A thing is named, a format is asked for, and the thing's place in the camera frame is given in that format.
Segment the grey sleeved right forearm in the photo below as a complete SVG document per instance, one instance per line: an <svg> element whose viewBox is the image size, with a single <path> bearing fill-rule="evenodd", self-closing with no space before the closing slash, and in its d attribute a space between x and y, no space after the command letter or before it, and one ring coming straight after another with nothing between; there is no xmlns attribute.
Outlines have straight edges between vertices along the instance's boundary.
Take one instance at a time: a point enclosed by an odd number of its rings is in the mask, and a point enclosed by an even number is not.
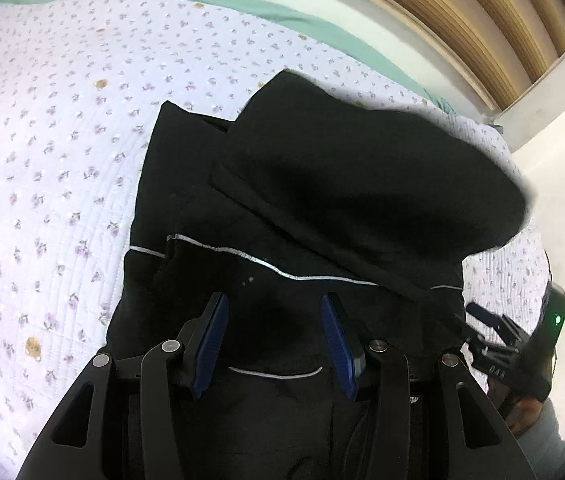
<svg viewBox="0 0 565 480"><path fill-rule="evenodd" d="M551 400L544 403L537 421L518 438L535 476L555 480L565 476L565 440Z"/></svg>

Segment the person's right hand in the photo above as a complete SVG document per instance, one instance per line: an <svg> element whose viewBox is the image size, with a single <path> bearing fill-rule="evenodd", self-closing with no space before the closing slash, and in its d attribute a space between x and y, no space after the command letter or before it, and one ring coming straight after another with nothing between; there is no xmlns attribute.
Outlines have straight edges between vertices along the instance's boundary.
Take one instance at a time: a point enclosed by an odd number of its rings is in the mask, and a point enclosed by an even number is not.
<svg viewBox="0 0 565 480"><path fill-rule="evenodd" d="M521 437L537 422L543 408L544 404L533 396L521 398L505 418L508 429L516 438Z"/></svg>

